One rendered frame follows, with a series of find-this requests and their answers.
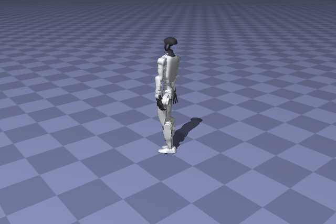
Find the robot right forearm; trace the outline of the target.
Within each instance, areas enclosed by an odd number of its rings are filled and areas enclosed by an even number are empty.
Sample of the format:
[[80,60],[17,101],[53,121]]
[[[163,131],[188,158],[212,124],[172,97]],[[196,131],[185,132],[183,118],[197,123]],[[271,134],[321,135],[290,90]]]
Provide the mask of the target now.
[[173,90],[175,91],[175,84],[176,84],[177,76],[175,77],[174,82],[171,82],[171,86],[173,87]]

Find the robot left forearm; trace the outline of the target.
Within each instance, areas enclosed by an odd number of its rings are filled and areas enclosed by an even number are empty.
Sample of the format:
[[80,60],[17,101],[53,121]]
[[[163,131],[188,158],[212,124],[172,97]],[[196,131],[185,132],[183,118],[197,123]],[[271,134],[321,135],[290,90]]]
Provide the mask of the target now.
[[162,83],[161,83],[160,77],[155,77],[155,85],[156,85],[156,88],[155,88],[155,98],[159,99],[159,95],[161,95],[161,87],[162,87]]

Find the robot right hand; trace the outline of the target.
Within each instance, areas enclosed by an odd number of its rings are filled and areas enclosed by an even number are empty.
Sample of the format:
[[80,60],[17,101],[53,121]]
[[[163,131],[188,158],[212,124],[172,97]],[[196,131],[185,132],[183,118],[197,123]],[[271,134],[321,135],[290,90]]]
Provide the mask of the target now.
[[[175,91],[174,92],[176,92],[176,89],[175,89]],[[176,100],[175,100],[175,98],[176,98]],[[172,99],[171,99],[172,100]],[[173,104],[174,104],[174,101],[175,101],[175,103],[176,103],[176,101],[177,101],[177,95],[176,95],[176,93],[174,94],[174,98],[173,98]],[[178,101],[177,101],[177,103],[178,103]]]

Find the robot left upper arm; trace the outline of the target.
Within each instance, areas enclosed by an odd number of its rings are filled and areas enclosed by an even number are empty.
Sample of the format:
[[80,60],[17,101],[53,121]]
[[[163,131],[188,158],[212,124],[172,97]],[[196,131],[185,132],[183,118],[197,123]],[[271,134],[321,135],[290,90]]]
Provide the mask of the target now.
[[158,72],[158,74],[159,74],[157,77],[160,77],[161,82],[162,82],[162,80],[163,80],[164,66],[166,65],[166,60],[167,60],[166,57],[161,57],[161,58],[159,58],[158,61],[157,61],[157,62],[158,62],[158,63],[157,63],[157,65],[158,65],[157,72]]

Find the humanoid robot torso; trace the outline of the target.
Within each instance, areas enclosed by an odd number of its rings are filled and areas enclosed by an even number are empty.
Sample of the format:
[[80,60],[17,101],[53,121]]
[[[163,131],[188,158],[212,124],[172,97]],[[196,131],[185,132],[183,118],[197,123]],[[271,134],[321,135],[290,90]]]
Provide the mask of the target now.
[[174,90],[170,83],[174,82],[175,80],[179,59],[177,55],[175,57],[170,57],[168,56],[168,54],[165,54],[162,57],[167,58],[166,65],[164,66],[164,75],[162,80],[162,82],[164,82],[162,96],[164,96],[164,94],[168,94],[170,96],[170,99],[172,99],[174,96]]

